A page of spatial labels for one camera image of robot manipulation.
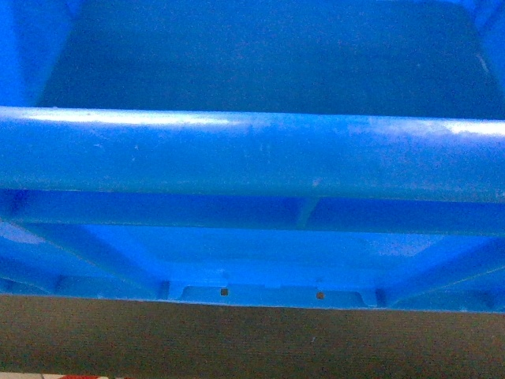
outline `scratch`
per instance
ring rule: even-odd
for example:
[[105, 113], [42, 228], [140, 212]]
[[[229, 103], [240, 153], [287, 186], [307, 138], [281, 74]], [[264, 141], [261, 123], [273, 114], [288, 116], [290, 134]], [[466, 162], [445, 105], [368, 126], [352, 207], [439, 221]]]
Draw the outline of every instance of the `scratch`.
[[489, 68], [488, 68], [488, 65], [486, 65], [486, 61], [482, 58], [482, 55], [480, 54], [476, 54], [475, 55], [477, 57], [477, 59], [479, 60], [479, 62], [481, 63], [481, 66], [482, 68], [484, 69], [484, 71], [489, 74]]

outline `plastic crate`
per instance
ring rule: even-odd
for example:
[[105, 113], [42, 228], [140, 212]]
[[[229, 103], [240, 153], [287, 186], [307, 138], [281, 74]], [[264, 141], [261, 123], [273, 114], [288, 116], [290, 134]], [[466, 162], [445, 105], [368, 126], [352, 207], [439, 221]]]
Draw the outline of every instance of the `plastic crate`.
[[2, 293], [505, 307], [502, 2], [1, 0], [0, 21]]

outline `blue plastic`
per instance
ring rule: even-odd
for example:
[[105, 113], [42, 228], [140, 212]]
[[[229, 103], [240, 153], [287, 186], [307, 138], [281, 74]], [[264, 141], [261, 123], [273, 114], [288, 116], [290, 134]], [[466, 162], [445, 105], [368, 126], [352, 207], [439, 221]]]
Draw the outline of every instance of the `blue plastic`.
[[[82, 4], [29, 3], [0, 0], [0, 293], [505, 310], [505, 121], [35, 107]], [[465, 7], [503, 81], [500, 5]]]

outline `gray floor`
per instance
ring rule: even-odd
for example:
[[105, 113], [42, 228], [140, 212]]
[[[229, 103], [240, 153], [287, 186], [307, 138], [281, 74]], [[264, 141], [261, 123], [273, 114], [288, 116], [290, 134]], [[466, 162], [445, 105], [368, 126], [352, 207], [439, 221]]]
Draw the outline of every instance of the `gray floor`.
[[0, 297], [0, 369], [109, 377], [502, 377], [503, 315]]

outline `gray surface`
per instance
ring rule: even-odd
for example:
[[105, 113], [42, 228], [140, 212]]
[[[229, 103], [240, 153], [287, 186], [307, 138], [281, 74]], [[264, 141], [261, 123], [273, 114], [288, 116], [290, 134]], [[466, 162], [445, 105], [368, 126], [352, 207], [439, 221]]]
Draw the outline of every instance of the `gray surface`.
[[0, 369], [130, 377], [502, 377], [502, 315], [0, 297]]

